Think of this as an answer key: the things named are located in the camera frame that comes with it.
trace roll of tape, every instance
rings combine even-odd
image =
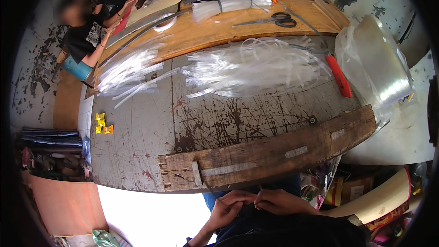
[[[168,17],[168,16],[171,16],[171,15],[173,15],[173,14],[175,14],[175,13],[167,13],[167,14],[165,14],[165,15],[159,17],[159,19],[157,19],[157,20],[162,20],[163,18]],[[164,25],[164,26],[161,26],[161,27],[159,27],[159,26],[157,25],[157,26],[154,26],[153,29],[154,29],[156,32],[162,32],[162,31],[164,31],[164,30],[168,30],[169,28],[171,28],[176,22],[177,22],[177,17],[174,17],[174,18],[173,18],[168,24],[166,24],[166,25]]]

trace blue bucket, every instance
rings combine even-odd
[[[72,74],[80,81],[84,81],[93,70],[90,66],[84,62],[76,63],[72,56],[69,56],[62,65],[62,68]]]

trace denim jeans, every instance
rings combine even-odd
[[[277,190],[277,189],[283,189],[284,191],[301,197],[300,195],[300,175],[299,174],[293,174],[289,177],[283,178],[281,180],[275,181],[273,183],[268,184],[262,184],[262,189],[268,189],[268,190]],[[259,192],[258,186],[253,186],[250,188],[250,192],[252,193],[258,193]],[[223,191],[223,192],[215,192],[213,193],[214,196],[211,193],[203,193],[204,201],[206,202],[207,207],[212,212],[213,206],[215,205],[215,200],[218,197],[222,197],[223,195],[227,194],[230,191]]]

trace hand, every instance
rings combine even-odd
[[[129,4],[133,3],[134,1],[136,1],[136,0],[127,0],[127,1],[125,1],[125,4],[123,5],[123,8],[125,9],[126,7],[129,6]]]
[[[108,39],[113,35],[114,31],[116,30],[116,27],[120,24],[121,21],[122,18],[116,20],[116,22],[114,22],[110,27],[104,28],[107,33],[101,40],[102,46],[105,46],[107,44]]]
[[[321,215],[308,201],[282,189],[261,190],[254,203],[256,209],[264,209],[276,215],[292,215],[297,213]]]
[[[239,213],[243,204],[251,204],[255,201],[256,195],[250,192],[233,190],[218,198],[213,206],[212,214],[206,223],[208,230],[215,231],[230,224]]]

